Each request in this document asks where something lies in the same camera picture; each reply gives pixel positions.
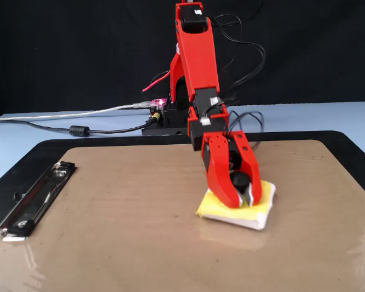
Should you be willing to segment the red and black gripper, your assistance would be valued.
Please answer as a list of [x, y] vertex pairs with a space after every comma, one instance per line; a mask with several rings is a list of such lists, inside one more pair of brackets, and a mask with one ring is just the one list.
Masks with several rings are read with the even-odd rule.
[[248, 204], [258, 204], [262, 197], [259, 166], [246, 135], [242, 131], [231, 133], [241, 162], [230, 178], [228, 140], [222, 134], [205, 134], [220, 132], [226, 125], [221, 105], [216, 88], [196, 89], [189, 108], [187, 134], [193, 150], [201, 150], [208, 188], [226, 207], [240, 207], [240, 195]]

